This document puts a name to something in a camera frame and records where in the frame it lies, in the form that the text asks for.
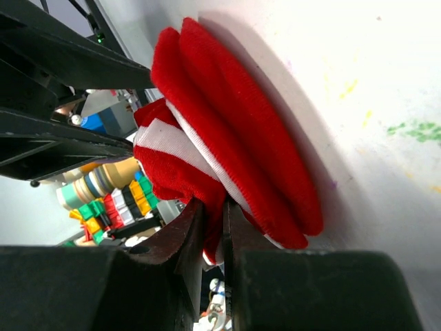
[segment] red and white striped fabric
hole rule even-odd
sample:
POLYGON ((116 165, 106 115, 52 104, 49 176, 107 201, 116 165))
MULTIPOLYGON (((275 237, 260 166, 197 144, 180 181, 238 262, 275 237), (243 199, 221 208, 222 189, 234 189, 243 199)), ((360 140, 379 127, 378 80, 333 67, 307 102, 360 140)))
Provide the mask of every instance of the red and white striped fabric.
POLYGON ((135 113, 134 155, 161 199, 205 203, 205 254, 222 263, 226 194, 274 243, 304 248, 323 227, 293 141, 267 97, 201 25, 162 31, 152 80, 165 99, 135 113))

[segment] white surface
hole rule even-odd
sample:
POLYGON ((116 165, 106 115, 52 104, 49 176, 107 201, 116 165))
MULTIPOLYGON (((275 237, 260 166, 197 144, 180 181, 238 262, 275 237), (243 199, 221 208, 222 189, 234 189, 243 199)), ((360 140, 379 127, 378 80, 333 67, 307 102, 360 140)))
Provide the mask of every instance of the white surface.
POLYGON ((80 223, 57 200, 56 184, 32 188, 0 177, 0 186, 0 245, 58 245, 80 233, 80 223))
POLYGON ((441 140, 412 137, 421 123, 441 126, 436 1, 97 1, 144 65, 158 33, 185 16, 232 50, 278 106, 317 185, 326 226, 310 247, 387 252, 437 330, 441 140))
POLYGON ((120 103, 120 101, 116 93, 113 95, 111 90, 97 90, 88 95, 84 103, 84 108, 81 111, 81 116, 87 117, 96 114, 118 103, 120 103))

